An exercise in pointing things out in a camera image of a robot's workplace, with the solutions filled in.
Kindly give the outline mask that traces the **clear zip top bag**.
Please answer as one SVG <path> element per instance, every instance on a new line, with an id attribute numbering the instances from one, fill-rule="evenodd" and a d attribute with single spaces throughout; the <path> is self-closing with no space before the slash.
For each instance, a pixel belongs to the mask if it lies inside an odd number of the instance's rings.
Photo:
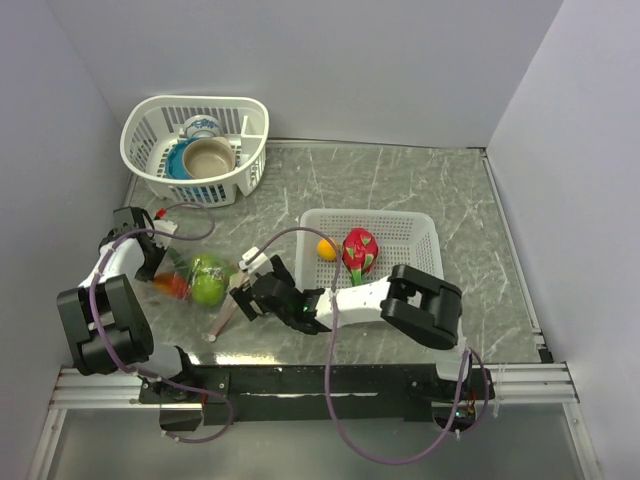
<path id="1" fill-rule="evenodd" d="M 248 276 L 211 253 L 182 255 L 175 248 L 169 248 L 167 258 L 152 284 L 168 296 L 211 313 L 213 325 L 204 338 L 214 343 L 238 310 L 231 290 L 243 286 Z"/>

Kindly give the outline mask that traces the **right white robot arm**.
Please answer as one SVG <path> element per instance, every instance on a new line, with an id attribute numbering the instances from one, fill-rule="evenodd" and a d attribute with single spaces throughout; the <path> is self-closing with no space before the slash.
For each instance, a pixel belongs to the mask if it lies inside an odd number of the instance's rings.
<path id="1" fill-rule="evenodd" d="M 245 271 L 250 277 L 231 289 L 231 297 L 249 320 L 272 314 L 306 335 L 384 322 L 432 352 L 432 372 L 416 382 L 427 395 L 447 401 L 471 388 L 462 293 L 455 285 L 403 264 L 380 280 L 335 291 L 298 289 L 277 256 Z"/>

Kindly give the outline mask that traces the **red orange fake fruit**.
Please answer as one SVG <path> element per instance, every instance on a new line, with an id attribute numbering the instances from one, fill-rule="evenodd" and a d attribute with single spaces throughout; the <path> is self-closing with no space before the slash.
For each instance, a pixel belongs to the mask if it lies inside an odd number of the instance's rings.
<path id="1" fill-rule="evenodd" d="M 181 300 L 189 295 L 189 283 L 175 272 L 157 274 L 152 283 L 162 293 Z"/>

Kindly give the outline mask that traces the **red fake dragon fruit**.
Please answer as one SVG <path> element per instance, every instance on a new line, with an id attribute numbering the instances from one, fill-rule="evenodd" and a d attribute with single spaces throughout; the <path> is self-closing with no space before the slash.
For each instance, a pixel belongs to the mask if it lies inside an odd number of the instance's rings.
<path id="1" fill-rule="evenodd" d="M 351 284 L 364 284 L 365 277 L 374 268 L 379 256 L 379 246 L 374 235 L 364 228 L 354 228 L 342 243 L 342 262 L 348 271 Z"/>

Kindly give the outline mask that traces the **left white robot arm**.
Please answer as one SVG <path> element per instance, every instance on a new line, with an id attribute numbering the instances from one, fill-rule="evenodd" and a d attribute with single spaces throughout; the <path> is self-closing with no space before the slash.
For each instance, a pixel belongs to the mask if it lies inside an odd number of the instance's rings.
<path id="1" fill-rule="evenodd" d="M 173 234 L 177 225 L 140 207 L 117 209 L 113 219 L 92 273 L 56 299 L 73 367 L 84 376 L 121 370 L 160 397 L 188 401 L 199 386 L 193 365 L 183 349 L 154 344 L 131 285 L 154 279 L 168 251 L 157 233 Z"/>

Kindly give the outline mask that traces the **white perforated tray basket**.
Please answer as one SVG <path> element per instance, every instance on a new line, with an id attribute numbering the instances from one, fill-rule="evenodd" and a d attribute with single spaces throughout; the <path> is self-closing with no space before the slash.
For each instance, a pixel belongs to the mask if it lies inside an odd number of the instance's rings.
<path id="1" fill-rule="evenodd" d="M 424 213 L 311 209 L 302 215 L 300 225 L 318 230 L 338 242 L 343 241 L 354 228 L 364 228 L 372 233 L 379 246 L 379 255 L 373 269 L 363 277 L 365 283 L 389 275 L 398 264 L 409 265 L 438 278 L 444 277 L 435 223 Z M 313 233 L 297 233 L 294 274 L 300 290 L 331 286 L 336 264 L 318 256 L 320 240 Z"/>

